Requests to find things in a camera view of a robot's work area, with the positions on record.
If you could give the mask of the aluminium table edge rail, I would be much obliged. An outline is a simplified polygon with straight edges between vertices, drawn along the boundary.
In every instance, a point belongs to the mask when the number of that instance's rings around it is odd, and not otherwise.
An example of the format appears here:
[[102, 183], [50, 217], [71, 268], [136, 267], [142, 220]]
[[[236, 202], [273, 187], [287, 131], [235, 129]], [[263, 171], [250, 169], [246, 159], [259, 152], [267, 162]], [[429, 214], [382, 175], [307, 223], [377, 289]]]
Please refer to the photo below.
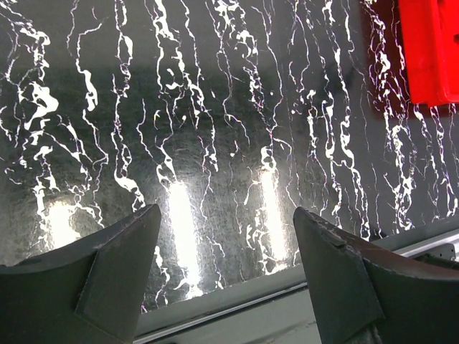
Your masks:
[[142, 314], [135, 343], [319, 343], [303, 265]]

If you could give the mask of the red plastic bin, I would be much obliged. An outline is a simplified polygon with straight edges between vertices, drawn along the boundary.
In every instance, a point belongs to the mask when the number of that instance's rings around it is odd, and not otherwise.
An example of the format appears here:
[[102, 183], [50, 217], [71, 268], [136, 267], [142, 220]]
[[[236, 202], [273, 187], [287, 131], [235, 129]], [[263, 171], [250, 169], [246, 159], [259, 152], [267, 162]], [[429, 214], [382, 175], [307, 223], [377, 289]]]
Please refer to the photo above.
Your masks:
[[398, 2], [410, 99], [458, 103], [458, 1]]

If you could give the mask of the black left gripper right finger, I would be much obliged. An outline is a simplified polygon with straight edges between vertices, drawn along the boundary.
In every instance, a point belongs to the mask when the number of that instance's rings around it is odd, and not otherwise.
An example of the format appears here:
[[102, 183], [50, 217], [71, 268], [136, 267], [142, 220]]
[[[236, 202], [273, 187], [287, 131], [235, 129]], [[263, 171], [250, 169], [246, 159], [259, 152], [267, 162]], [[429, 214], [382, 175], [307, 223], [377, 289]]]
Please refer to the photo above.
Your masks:
[[293, 223], [322, 343], [457, 343], [458, 263], [403, 257], [298, 207]]

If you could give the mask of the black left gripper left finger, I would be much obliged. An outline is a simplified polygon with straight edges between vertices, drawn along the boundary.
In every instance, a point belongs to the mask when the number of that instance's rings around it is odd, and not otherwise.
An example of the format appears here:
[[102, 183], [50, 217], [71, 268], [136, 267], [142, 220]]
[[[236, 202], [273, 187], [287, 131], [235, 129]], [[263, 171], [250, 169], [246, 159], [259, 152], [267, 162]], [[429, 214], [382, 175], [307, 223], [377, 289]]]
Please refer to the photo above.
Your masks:
[[132, 343], [161, 224], [158, 205], [1, 266], [2, 343]]

